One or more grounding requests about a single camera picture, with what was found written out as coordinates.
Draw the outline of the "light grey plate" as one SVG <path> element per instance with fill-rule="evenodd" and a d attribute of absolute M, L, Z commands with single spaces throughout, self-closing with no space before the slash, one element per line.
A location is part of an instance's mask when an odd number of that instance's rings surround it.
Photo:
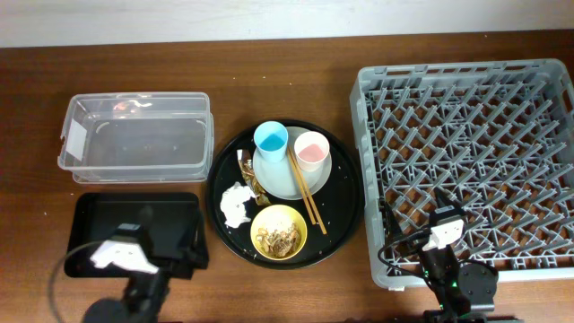
<path fill-rule="evenodd" d="M 297 137 L 311 130 L 303 127 L 285 127 L 289 133 L 287 149 L 291 148 L 294 152 L 293 146 Z M 307 172 L 301 169 L 311 193 L 317 193 L 326 184 L 330 177 L 331 167 L 332 158 L 329 151 L 322 167 L 318 170 Z M 253 168 L 257 180 L 267 193 L 284 200 L 298 200 L 301 198 L 298 185 L 291 170 L 287 150 L 281 161 L 268 162 L 263 159 L 256 147 L 253 156 Z"/>

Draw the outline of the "round black tray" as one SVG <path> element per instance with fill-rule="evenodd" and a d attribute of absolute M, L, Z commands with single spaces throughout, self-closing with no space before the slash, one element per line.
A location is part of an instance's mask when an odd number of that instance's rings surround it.
<path fill-rule="evenodd" d="M 224 191 L 235 183 L 245 183 L 239 170 L 237 151 L 256 150 L 250 127 L 238 133 L 214 158 L 206 182 L 204 201 L 207 216 L 223 243 L 236 255 L 248 262 L 271 269 L 289 270 L 312 266 L 334 254 L 351 238 L 364 214 L 364 195 L 360 168 L 344 144 L 333 134 L 309 122 L 283 119 L 287 127 L 301 127 L 318 131 L 330 143 L 332 169 L 326 184 L 313 195 L 314 202 L 326 227 L 326 234 L 311 223 L 308 238 L 302 250 L 294 257 L 275 261 L 262 256 L 250 238 L 250 223 L 243 223 L 237 229 L 225 225 L 225 216 L 220 203 Z"/>

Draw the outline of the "yellow bowl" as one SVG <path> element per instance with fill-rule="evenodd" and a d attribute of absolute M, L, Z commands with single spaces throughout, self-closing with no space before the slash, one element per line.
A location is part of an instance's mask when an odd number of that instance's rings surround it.
<path fill-rule="evenodd" d="M 263 253 L 263 250 L 259 246 L 258 242 L 256 241 L 257 230 L 262 227 L 268 228 L 268 227 L 279 227 L 281 225 L 287 226 L 292 223 L 296 224 L 296 226 L 300 231 L 301 236 L 300 245 L 298 249 L 295 251 L 295 253 L 287 258 L 271 258 L 270 256 L 266 256 Z M 302 251 L 307 241 L 308 228 L 305 219 L 294 208 L 287 205 L 270 205 L 265 209 L 263 209 L 261 212 L 259 212 L 257 216 L 253 219 L 250 228 L 250 237 L 256 251 L 260 253 L 263 257 L 274 261 L 284 261 L 295 257 Z"/>

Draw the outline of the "wooden chopstick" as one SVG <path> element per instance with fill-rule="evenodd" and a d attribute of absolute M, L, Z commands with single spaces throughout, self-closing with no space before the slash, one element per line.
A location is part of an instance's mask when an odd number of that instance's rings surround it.
<path fill-rule="evenodd" d="M 310 202 L 309 202 L 308 197 L 307 197 L 307 190 L 304 188 L 304 185 L 303 185 L 303 182 L 302 182 L 302 179 L 301 179 L 301 176 L 300 176 L 299 168 L 298 168 L 298 166 L 297 166 L 297 164 L 296 164 L 296 161 L 295 161 L 295 159 L 294 159 L 294 157 L 293 157 L 293 154 L 292 154 L 292 151 L 291 151 L 290 148 L 287 149 L 287 156 L 288 156 L 288 158 L 289 158 L 289 163 L 290 163 L 290 165 L 291 165 L 291 170 L 292 170 L 292 172 L 293 172 L 293 176 L 294 176 L 294 178 L 295 178 L 295 180 L 296 180 L 296 183 L 297 183 L 297 185 L 298 185 L 298 188 L 299 188 L 299 191 L 300 191 L 300 194 L 301 194 L 302 201 L 303 201 L 303 203 L 304 203 L 304 205 L 305 205 L 305 207 L 306 207 L 306 209 L 307 209 L 307 212 L 308 212 L 308 214 L 309 214 L 309 219 L 310 219 L 311 223 L 312 223 L 313 225 L 315 225 L 315 224 L 317 223 L 316 217 L 315 217 L 315 215 L 314 215 L 314 213 L 313 213 L 313 211 L 312 211 Z"/>
<path fill-rule="evenodd" d="M 325 227 L 325 225 L 324 225 L 324 223 L 323 223 L 323 221 L 322 221 L 321 215 L 320 215 L 320 213 L 319 213 L 319 211 L 318 211 L 318 209 L 317 209 L 317 206 L 316 206 L 316 204 L 315 204 L 315 201 L 314 201 L 314 199 L 313 199 L 313 196 L 312 196 L 312 194 L 311 194 L 311 192 L 310 192 L 309 186 L 308 186 L 306 180 L 305 180 L 304 177 L 303 177 L 303 174 L 302 174 L 302 171 L 301 171 L 301 168 L 300 168 L 299 164 L 298 164 L 297 162 L 296 162 L 296 164 L 297 164 L 297 166 L 298 166 L 298 168 L 299 168 L 299 172 L 300 172 L 300 176 L 301 176 L 301 179 L 302 179 L 304 188 L 307 190 L 307 197 L 308 197 L 308 200 L 309 200 L 309 202 L 310 202 L 312 211 L 313 211 L 313 213 L 314 213 L 314 215 L 315 215 L 315 217 L 316 217 L 316 221 L 317 221 L 316 224 L 319 226 L 319 228 L 320 228 L 322 234 L 323 234 L 323 235 L 327 235 L 326 227 Z"/>

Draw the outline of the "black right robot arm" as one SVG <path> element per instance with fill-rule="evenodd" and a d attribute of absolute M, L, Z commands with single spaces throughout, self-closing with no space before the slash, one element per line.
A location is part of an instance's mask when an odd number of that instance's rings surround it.
<path fill-rule="evenodd" d="M 424 322 L 486 322 L 486 314 L 494 311 L 499 272 L 483 262 L 456 256 L 451 244 L 465 232 L 465 210 L 443 190 L 435 188 L 434 194 L 437 207 L 430 212 L 428 223 L 408 235 L 400 229 L 390 204 L 383 204 L 388 228 L 378 260 L 396 271 L 422 279 L 434 293 L 439 309 L 424 311 Z M 416 255 L 422 272 L 418 274 L 385 260 L 389 249 L 403 256 Z"/>

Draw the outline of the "gold foil wrapper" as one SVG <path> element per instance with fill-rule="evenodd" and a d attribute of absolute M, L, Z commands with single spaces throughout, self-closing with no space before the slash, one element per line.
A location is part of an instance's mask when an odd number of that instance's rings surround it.
<path fill-rule="evenodd" d="M 242 178 L 255 196 L 257 205 L 269 206 L 271 204 L 265 190 L 256 178 L 251 153 L 247 149 L 237 150 L 237 159 Z"/>

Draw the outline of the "light blue cup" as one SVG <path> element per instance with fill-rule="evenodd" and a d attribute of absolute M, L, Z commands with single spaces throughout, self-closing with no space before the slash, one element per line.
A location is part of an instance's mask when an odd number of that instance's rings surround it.
<path fill-rule="evenodd" d="M 288 141 L 288 130 L 277 121 L 260 124 L 254 133 L 257 150 L 267 162 L 280 162 L 286 154 Z"/>

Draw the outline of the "wooden chopstick left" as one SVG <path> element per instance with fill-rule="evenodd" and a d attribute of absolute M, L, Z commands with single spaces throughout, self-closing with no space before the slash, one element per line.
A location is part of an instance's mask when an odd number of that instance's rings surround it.
<path fill-rule="evenodd" d="M 304 185 L 303 185 L 303 182 L 302 182 L 302 179 L 301 179 L 301 176 L 300 176 L 299 168 L 298 168 L 298 166 L 297 166 L 297 164 L 296 164 L 296 161 L 295 161 L 295 159 L 294 159 L 294 157 L 293 157 L 293 154 L 292 154 L 292 151 L 291 151 L 290 148 L 287 149 L 287 156 L 288 156 L 288 158 L 289 158 L 289 163 L 290 163 L 290 165 L 291 165 L 291 170 L 292 170 L 292 172 L 293 172 L 293 176 L 294 176 L 294 178 L 295 178 L 295 180 L 296 180 L 296 183 L 297 183 L 297 185 L 298 185 L 298 188 L 299 188 L 299 191 L 300 191 L 300 194 L 301 194 L 302 201 L 303 201 L 303 203 L 304 203 L 304 205 L 305 205 L 305 207 L 306 207 L 306 209 L 307 209 L 307 212 L 308 212 L 308 214 L 309 214 L 309 219 L 310 219 L 311 223 L 312 223 L 313 225 L 315 225 L 315 224 L 317 223 L 316 217 L 315 217 L 315 215 L 314 215 L 314 213 L 313 213 L 313 211 L 312 211 L 310 202 L 309 202 L 308 197 L 307 197 L 307 190 L 304 188 Z"/>

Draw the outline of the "clear plastic bin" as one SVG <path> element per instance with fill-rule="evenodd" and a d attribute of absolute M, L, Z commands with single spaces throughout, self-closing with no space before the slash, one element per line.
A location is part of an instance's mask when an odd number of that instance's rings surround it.
<path fill-rule="evenodd" d="M 82 184 L 202 182 L 213 160 L 204 92 L 73 96 L 60 135 L 62 170 Z"/>

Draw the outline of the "food scraps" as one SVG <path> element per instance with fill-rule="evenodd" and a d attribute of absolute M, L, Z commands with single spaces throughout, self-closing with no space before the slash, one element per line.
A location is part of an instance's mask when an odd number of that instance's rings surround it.
<path fill-rule="evenodd" d="M 279 227 L 259 228 L 256 241 L 266 256 L 287 258 L 295 253 L 300 245 L 300 231 L 295 223 Z"/>

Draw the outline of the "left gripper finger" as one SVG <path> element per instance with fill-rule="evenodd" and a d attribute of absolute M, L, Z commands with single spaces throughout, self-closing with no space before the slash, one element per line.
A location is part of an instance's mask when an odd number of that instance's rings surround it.
<path fill-rule="evenodd" d="M 192 220 L 192 250 L 197 260 L 208 260 L 209 253 L 205 238 L 204 217 L 200 211 L 196 211 Z"/>
<path fill-rule="evenodd" d="M 138 214 L 140 227 L 138 229 L 138 242 L 146 256 L 151 256 L 153 252 L 153 241 L 150 235 L 152 226 L 153 210 L 150 205 L 144 206 Z"/>

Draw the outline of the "pink cup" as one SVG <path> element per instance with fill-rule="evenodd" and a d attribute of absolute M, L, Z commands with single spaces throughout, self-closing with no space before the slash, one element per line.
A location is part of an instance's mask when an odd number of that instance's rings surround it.
<path fill-rule="evenodd" d="M 297 137 L 293 148 L 299 166 L 304 171 L 312 172 L 322 167 L 329 154 L 330 144 L 319 132 L 308 131 Z"/>

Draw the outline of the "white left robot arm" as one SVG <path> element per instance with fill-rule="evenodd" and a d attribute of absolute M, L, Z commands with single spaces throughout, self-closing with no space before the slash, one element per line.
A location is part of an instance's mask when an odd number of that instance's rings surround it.
<path fill-rule="evenodd" d="M 209 254 L 204 218 L 195 211 L 187 217 L 182 235 L 169 257 L 154 255 L 152 209 L 142 209 L 135 223 L 121 223 L 91 255 L 96 268 L 110 265 L 128 272 L 121 299 L 102 298 L 84 313 L 84 322 L 157 322 L 170 293 L 172 278 L 189 280 L 197 269 L 206 269 Z"/>

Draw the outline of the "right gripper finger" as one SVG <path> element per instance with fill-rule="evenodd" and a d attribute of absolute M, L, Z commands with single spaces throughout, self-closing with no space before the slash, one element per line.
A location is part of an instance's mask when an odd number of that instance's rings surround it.
<path fill-rule="evenodd" d="M 448 194 L 440 188 L 434 188 L 437 208 L 432 212 L 433 220 L 463 219 L 465 211 L 462 206 L 451 200 Z"/>
<path fill-rule="evenodd" d="M 395 242 L 404 236 L 403 231 L 396 219 L 391 205 L 386 201 L 383 202 L 382 214 L 384 216 L 385 243 L 390 245 L 392 242 Z"/>

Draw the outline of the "white tissue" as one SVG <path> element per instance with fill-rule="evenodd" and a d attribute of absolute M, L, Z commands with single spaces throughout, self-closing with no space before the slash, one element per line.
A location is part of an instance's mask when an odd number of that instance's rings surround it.
<path fill-rule="evenodd" d="M 225 224 L 233 229 L 237 229 L 243 223 L 249 223 L 245 203 L 254 198 L 252 189 L 248 186 L 241 186 L 235 182 L 233 186 L 226 189 L 222 194 L 220 209 L 225 215 Z"/>

